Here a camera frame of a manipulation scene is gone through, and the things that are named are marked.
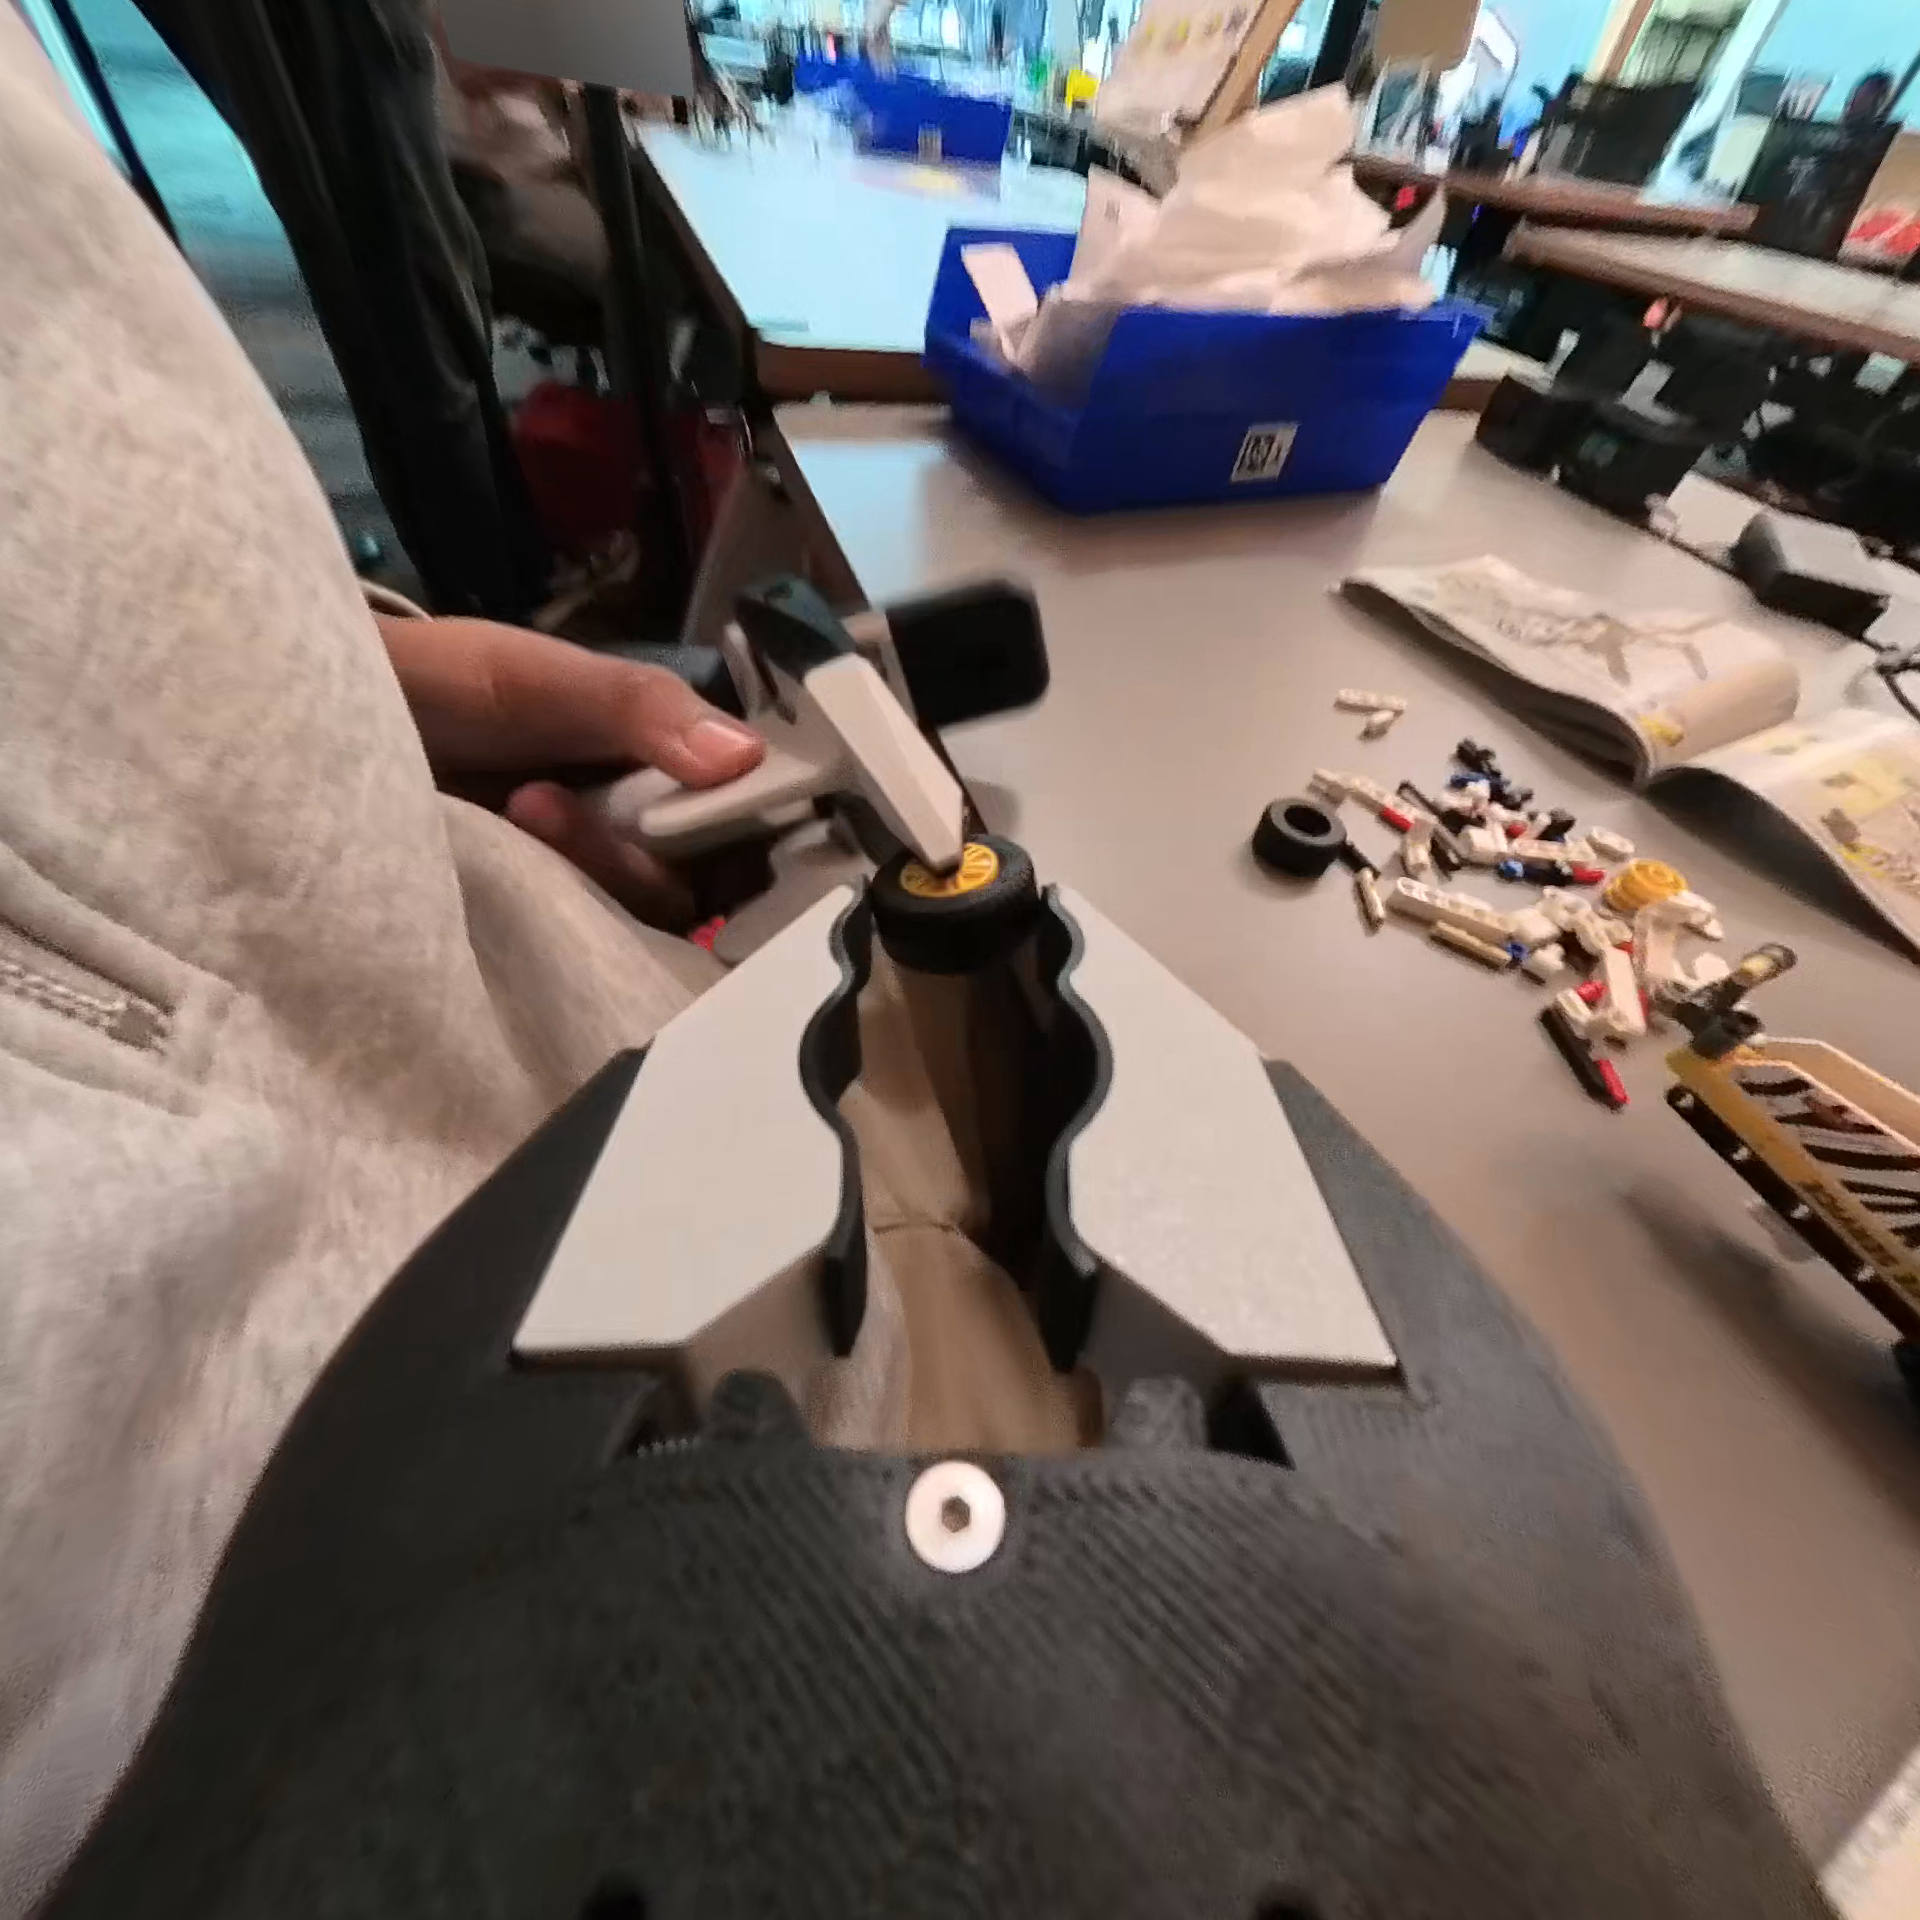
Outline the cardboard sign board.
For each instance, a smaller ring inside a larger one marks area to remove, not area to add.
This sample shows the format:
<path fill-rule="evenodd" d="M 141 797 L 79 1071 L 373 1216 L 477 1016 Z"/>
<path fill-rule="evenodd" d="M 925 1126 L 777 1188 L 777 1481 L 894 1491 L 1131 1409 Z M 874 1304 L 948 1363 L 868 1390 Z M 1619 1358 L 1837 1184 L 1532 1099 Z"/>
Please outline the cardboard sign board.
<path fill-rule="evenodd" d="M 1301 1 L 1144 1 L 1098 85 L 1092 127 L 1107 137 L 1219 131 L 1258 98 Z"/>

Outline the blue plastic bin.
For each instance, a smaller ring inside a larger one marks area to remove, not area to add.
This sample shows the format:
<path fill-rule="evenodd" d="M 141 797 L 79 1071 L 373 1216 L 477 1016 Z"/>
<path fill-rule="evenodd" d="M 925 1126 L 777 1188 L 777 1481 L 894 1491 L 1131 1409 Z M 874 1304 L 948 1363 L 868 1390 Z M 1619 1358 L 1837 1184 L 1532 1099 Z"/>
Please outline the blue plastic bin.
<path fill-rule="evenodd" d="M 848 127 L 867 152 L 995 166 L 1014 128 L 1010 101 L 867 61 L 799 53 L 795 92 Z"/>
<path fill-rule="evenodd" d="M 964 443 L 1082 515 L 1376 491 L 1485 320 L 1465 300 L 1322 316 L 1134 306 L 1057 398 L 974 336 L 982 244 L 1010 250 L 1039 293 L 1075 250 L 1063 231 L 948 228 L 925 367 Z"/>

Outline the black power adapter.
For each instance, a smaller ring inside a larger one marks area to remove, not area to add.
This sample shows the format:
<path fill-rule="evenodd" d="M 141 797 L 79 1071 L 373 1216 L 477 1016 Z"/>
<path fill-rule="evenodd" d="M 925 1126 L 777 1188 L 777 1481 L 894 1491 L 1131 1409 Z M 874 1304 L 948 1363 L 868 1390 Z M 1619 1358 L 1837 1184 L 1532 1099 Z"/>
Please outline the black power adapter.
<path fill-rule="evenodd" d="M 1762 606 L 1847 638 L 1866 638 L 1890 606 L 1876 557 L 1837 521 L 1762 508 L 1733 541 L 1730 567 Z"/>

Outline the lego instruction booklet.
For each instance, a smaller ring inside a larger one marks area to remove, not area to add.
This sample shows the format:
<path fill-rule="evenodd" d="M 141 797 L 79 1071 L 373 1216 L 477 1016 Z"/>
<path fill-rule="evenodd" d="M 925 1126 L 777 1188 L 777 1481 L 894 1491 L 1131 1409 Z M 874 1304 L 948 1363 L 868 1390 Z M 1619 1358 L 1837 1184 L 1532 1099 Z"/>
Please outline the lego instruction booklet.
<path fill-rule="evenodd" d="M 1916 722 L 1784 717 L 1661 767 L 1648 787 L 1846 920 L 1916 954 Z"/>
<path fill-rule="evenodd" d="M 1794 657 L 1739 619 L 1612 611 L 1493 553 L 1365 566 L 1340 593 L 1473 657 L 1505 706 L 1635 787 L 1789 722 L 1801 702 Z"/>

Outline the pile of loose lego pieces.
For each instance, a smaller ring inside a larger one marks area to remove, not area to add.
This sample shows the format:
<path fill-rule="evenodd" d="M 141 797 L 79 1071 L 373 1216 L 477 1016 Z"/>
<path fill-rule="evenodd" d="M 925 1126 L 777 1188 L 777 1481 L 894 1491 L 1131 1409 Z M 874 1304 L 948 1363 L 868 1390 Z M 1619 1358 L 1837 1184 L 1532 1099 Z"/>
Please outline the pile of loose lego pieces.
<path fill-rule="evenodd" d="M 1726 982 L 1717 905 L 1631 837 L 1542 801 L 1478 735 L 1417 781 L 1317 765 L 1309 806 L 1346 827 L 1361 925 L 1391 924 L 1489 976 L 1525 982 L 1583 1099 L 1622 1114 L 1622 1063 L 1694 989 Z"/>

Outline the grey zip hoodie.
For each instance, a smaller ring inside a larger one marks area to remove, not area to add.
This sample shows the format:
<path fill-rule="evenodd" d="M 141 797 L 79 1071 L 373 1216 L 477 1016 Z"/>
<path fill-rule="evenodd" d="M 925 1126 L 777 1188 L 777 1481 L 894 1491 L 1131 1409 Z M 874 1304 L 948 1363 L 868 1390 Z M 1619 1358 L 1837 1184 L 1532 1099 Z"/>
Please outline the grey zip hoodie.
<path fill-rule="evenodd" d="M 448 793 L 245 348 L 2 6 L 2 1914 L 288 1418 L 712 963 Z"/>

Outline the small black lego tire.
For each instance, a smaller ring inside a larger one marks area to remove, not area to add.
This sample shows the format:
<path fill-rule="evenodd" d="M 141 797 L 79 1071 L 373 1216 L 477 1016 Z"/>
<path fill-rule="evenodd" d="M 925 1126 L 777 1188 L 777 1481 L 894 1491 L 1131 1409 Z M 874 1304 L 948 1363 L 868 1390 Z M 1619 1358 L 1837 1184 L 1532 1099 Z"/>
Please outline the small black lego tire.
<path fill-rule="evenodd" d="M 1003 834 L 978 834 L 1000 852 L 1000 882 L 958 899 L 913 899 L 897 888 L 894 853 L 868 879 L 878 943 L 894 966 L 930 976 L 964 976 L 1000 963 L 1033 928 L 1043 888 L 1031 853 Z"/>

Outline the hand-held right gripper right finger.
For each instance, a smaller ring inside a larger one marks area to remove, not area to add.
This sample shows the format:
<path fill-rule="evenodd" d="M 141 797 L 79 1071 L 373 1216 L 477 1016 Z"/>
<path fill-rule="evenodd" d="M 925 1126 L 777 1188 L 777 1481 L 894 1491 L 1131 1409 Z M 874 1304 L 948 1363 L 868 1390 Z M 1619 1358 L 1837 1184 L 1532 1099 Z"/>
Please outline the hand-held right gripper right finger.
<path fill-rule="evenodd" d="M 1140 1379 L 1394 1379 L 1258 1044 L 1072 886 L 1043 892 L 1043 1002 L 1047 1363 L 1109 1409 Z"/>

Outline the red bag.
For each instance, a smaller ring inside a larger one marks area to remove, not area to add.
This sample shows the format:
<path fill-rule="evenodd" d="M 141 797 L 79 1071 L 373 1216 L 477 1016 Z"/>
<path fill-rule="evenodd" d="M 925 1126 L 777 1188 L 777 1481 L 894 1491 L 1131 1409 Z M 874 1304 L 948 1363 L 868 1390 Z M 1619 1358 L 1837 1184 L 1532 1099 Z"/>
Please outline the red bag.
<path fill-rule="evenodd" d="M 601 602 L 678 625 L 720 508 L 749 468 L 743 413 L 673 406 L 655 462 L 636 401 L 542 377 L 512 403 L 507 430 L 552 557 L 545 608 Z"/>

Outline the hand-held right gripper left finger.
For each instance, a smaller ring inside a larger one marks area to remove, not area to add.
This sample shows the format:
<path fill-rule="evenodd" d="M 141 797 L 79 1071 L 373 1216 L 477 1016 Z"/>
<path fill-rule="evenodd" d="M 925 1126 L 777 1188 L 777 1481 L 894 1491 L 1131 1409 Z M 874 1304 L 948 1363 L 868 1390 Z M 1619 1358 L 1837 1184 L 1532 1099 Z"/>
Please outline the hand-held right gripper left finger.
<path fill-rule="evenodd" d="M 808 1409 L 868 1301 L 857 999 L 873 911 L 835 886 L 639 1055 L 515 1330 L 531 1366 L 636 1363 L 702 1410 L 731 1373 Z"/>

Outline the black case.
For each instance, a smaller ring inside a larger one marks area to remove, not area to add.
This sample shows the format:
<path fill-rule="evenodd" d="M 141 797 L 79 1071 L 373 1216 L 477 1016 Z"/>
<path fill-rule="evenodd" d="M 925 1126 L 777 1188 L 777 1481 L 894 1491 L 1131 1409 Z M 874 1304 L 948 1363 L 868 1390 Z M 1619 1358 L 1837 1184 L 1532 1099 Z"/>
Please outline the black case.
<path fill-rule="evenodd" d="M 1648 524 L 1716 436 L 1651 401 L 1512 371 L 1489 391 L 1475 443 L 1618 518 Z"/>

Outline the large black lego tire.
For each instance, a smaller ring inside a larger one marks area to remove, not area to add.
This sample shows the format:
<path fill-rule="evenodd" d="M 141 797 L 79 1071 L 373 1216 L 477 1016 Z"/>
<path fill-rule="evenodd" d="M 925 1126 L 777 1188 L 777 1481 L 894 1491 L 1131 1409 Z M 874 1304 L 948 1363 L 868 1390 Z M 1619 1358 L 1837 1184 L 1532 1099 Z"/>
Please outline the large black lego tire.
<path fill-rule="evenodd" d="M 1349 847 L 1340 813 L 1306 797 L 1265 801 L 1251 832 L 1254 860 L 1281 878 L 1322 878 L 1349 856 Z"/>

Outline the black hanging cloth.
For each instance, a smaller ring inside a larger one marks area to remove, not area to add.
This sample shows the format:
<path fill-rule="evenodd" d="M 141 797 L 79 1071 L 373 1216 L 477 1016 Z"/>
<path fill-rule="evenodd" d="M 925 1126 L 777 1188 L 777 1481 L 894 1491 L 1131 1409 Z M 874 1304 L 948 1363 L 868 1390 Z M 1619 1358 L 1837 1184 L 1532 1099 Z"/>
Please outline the black hanging cloth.
<path fill-rule="evenodd" d="M 220 108 L 294 253 L 431 602 L 529 625 L 554 549 L 493 377 L 493 279 L 438 115 L 432 1 L 139 1 Z"/>

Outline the pile of white paper wrappers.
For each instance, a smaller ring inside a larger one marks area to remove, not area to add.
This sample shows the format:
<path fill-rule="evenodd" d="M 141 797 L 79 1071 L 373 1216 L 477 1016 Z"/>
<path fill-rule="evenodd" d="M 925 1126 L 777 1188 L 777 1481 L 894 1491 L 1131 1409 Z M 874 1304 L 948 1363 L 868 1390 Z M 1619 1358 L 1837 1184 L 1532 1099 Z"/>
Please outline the pile of white paper wrappers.
<path fill-rule="evenodd" d="M 966 339 L 1031 380 L 1089 364 L 1122 312 L 1332 316 L 1423 312 L 1434 218 L 1391 228 L 1353 175 L 1361 113 L 1340 85 L 1258 105 L 1197 137 L 1144 189 L 1092 170 L 1068 274 L 1050 289 L 1010 240 L 961 244 Z"/>

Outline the black metal pole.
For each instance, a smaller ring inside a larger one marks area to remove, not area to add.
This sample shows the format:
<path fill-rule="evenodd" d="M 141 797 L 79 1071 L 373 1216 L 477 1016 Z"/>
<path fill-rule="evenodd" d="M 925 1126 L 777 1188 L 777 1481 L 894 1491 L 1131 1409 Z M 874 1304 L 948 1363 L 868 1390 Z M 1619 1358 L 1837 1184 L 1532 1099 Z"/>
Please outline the black metal pole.
<path fill-rule="evenodd" d="M 630 406 L 639 433 L 636 482 L 636 602 L 642 629 L 658 635 L 673 611 L 673 537 L 658 530 L 658 456 L 652 448 L 652 384 L 643 348 L 643 274 L 630 243 L 639 240 L 633 179 L 621 137 L 619 98 L 610 85 L 580 85 L 580 127 L 593 202 L 606 240 L 606 355 L 613 390 Z"/>

